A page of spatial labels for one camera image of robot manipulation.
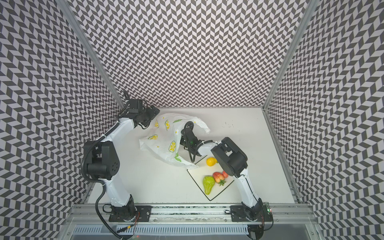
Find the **white lemon-print plastic bag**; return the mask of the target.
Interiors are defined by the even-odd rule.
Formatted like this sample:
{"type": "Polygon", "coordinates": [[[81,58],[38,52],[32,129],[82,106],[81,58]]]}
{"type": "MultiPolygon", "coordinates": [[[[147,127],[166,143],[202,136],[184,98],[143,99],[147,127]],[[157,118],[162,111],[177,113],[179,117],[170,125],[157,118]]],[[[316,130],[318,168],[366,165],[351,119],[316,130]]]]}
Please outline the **white lemon-print plastic bag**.
{"type": "Polygon", "coordinates": [[[187,122],[193,122],[207,134],[210,129],[198,117],[184,114],[166,113],[157,116],[149,127],[149,135],[139,140],[140,150],[151,153],[153,157],[175,167],[196,169],[197,166],[179,155],[182,133],[187,122]]]}

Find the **yellow fake lemon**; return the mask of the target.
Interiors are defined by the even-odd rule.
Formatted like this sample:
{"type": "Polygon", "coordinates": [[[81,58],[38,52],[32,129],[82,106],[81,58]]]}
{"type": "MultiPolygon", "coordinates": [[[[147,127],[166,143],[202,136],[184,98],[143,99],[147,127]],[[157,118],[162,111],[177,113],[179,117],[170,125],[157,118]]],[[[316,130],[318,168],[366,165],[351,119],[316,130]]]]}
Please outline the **yellow fake lemon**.
{"type": "Polygon", "coordinates": [[[206,164],[209,167],[212,167],[212,166],[214,166],[217,163],[218,163],[218,161],[215,158],[213,158],[213,157],[210,157],[210,158],[206,159],[206,164]]]}

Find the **green fake pear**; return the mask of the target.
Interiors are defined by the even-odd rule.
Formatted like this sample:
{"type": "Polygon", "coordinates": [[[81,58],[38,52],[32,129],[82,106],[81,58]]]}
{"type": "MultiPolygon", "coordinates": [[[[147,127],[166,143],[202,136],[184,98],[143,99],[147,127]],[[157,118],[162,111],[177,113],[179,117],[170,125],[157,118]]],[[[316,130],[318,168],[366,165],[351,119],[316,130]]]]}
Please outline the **green fake pear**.
{"type": "Polygon", "coordinates": [[[212,188],[215,186],[216,182],[212,176],[205,176],[203,178],[203,187],[204,193],[209,195],[212,191],[212,188]]]}

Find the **red-yellow fake strawberry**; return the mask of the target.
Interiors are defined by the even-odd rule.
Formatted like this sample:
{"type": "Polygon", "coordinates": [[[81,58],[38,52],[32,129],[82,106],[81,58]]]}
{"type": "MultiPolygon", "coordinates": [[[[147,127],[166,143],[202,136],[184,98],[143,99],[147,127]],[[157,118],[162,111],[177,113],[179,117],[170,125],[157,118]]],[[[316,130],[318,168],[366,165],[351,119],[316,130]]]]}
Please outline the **red-yellow fake strawberry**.
{"type": "Polygon", "coordinates": [[[214,178],[215,182],[217,184],[219,184],[220,186],[223,186],[226,183],[226,178],[220,172],[214,172],[213,173],[213,178],[214,178]]]}

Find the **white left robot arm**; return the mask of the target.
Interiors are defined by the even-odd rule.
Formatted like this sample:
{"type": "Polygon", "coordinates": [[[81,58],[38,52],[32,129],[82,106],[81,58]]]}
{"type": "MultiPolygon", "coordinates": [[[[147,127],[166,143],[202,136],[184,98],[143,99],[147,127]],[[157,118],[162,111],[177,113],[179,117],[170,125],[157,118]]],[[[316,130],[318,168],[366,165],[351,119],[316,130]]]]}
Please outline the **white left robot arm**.
{"type": "Polygon", "coordinates": [[[147,129],[160,113],[158,108],[149,106],[145,100],[131,98],[126,90],[123,93],[127,102],[118,113],[117,122],[97,140],[85,143],[81,163],[83,177],[90,183],[100,183],[103,187],[101,196],[109,196],[111,222],[131,222],[138,218],[139,213],[132,195],[125,190],[118,175],[120,160],[116,146],[137,126],[147,129]]]}

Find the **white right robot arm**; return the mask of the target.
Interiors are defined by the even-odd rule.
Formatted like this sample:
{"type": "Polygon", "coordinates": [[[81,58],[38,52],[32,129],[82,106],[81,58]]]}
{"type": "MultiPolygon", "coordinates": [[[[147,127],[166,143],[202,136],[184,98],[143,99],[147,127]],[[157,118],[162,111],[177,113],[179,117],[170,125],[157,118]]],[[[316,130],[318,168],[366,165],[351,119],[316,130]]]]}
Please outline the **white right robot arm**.
{"type": "Polygon", "coordinates": [[[234,182],[240,192],[242,199],[243,214],[242,217],[248,221],[261,221],[264,226],[270,219],[274,223],[271,210],[264,206],[262,199],[254,191],[248,171],[248,157],[238,147],[234,141],[229,138],[223,138],[219,143],[212,140],[199,140],[193,133],[194,123],[188,121],[181,130],[181,145],[189,152],[192,163],[195,158],[213,156],[221,168],[234,178],[234,182]]]}

